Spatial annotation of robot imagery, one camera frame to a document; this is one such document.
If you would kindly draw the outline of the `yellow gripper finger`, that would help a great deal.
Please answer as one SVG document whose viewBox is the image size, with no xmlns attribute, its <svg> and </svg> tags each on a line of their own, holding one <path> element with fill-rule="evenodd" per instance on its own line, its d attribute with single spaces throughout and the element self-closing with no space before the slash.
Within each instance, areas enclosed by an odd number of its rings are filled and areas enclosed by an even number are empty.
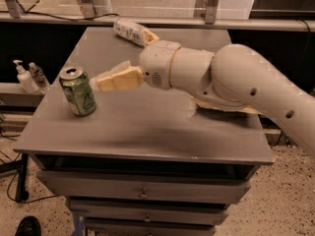
<svg viewBox="0 0 315 236">
<path fill-rule="evenodd" d="M 98 74 L 90 79 L 89 84 L 94 91 L 112 91 L 136 89 L 144 82 L 144 75 L 139 66 L 132 66 L 129 60 Z"/>
<path fill-rule="evenodd" d="M 143 30 L 143 42 L 145 46 L 148 46 L 156 41 L 159 41 L 159 37 L 155 33 L 149 29 Z"/>
</svg>

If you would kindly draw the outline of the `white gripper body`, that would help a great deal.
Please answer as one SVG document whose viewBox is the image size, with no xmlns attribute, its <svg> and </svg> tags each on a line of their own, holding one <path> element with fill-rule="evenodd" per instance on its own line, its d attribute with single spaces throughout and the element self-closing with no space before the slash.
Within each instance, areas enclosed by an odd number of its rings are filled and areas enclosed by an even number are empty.
<svg viewBox="0 0 315 236">
<path fill-rule="evenodd" d="M 145 82 L 153 88 L 171 89 L 169 71 L 175 52 L 181 47 L 178 42 L 159 40 L 148 45 L 140 54 L 140 68 Z"/>
</svg>

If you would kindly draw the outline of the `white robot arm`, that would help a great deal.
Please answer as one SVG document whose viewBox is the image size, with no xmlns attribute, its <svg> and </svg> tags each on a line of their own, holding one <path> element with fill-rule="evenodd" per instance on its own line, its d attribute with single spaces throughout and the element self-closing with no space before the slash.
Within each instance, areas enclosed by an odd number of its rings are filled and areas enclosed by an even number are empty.
<svg viewBox="0 0 315 236">
<path fill-rule="evenodd" d="M 156 40 L 139 55 L 139 64 L 124 61 L 90 79 L 96 91 L 178 89 L 223 111 L 250 107 L 285 131 L 310 156 L 315 156 L 315 98 L 266 58 L 241 44 L 217 52 L 186 48 Z"/>
</svg>

